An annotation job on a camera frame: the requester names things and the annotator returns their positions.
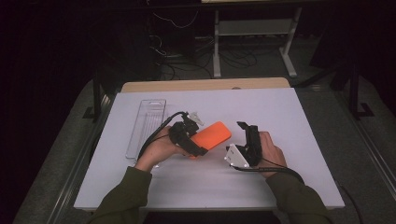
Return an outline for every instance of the right hand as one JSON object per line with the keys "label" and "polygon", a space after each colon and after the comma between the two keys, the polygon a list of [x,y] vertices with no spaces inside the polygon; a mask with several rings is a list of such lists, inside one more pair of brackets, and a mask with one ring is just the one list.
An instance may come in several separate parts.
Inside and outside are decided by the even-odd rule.
{"label": "right hand", "polygon": [[[283,155],[282,149],[279,147],[275,146],[272,139],[271,135],[268,132],[260,132],[260,142],[262,144],[262,157],[265,160],[261,160],[259,164],[257,165],[258,167],[287,167],[288,165],[286,164],[285,156]],[[274,175],[276,172],[261,172],[261,174],[265,177],[268,178],[271,175]]]}

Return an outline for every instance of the transparent case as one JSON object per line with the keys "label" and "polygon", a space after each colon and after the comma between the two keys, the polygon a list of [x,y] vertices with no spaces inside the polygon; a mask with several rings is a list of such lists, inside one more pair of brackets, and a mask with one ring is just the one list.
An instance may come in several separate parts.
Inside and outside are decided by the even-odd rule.
{"label": "transparent case", "polygon": [[149,136],[163,123],[166,100],[142,100],[134,123],[126,158],[137,161],[140,149]]}

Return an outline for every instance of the person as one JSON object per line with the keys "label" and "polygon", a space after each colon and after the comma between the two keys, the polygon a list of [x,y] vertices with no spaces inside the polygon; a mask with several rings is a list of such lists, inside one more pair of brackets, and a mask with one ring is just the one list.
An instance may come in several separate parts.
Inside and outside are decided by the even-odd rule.
{"label": "person", "polygon": [[[139,221],[139,207],[148,202],[152,168],[175,154],[190,156],[181,147],[173,144],[168,136],[169,127],[157,135],[157,140],[148,145],[134,167],[128,167],[121,182],[102,200],[92,215],[90,224],[135,224]],[[282,150],[276,147],[268,132],[260,132],[262,155],[266,160],[259,167],[287,166]],[[329,212],[318,194],[301,183],[293,175],[280,172],[263,172],[266,183],[276,197],[280,211],[289,216],[291,224],[332,223]]]}

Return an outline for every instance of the sleeve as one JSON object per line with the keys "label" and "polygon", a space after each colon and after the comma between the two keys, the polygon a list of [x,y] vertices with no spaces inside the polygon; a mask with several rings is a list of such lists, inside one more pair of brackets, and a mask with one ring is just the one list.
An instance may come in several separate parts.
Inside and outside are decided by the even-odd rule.
{"label": "sleeve", "polygon": [[276,173],[266,182],[276,197],[278,209],[288,214],[291,224],[332,223],[317,192],[294,176]]}
{"label": "sleeve", "polygon": [[151,177],[150,173],[128,167],[121,182],[106,195],[88,223],[137,223],[139,207],[148,202]]}

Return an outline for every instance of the orange block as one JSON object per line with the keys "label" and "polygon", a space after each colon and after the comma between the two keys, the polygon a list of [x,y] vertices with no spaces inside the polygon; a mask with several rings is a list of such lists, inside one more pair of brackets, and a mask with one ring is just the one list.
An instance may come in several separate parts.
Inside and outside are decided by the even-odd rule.
{"label": "orange block", "polygon": [[210,150],[230,137],[230,130],[221,121],[218,121],[195,134],[191,140],[199,147]]}

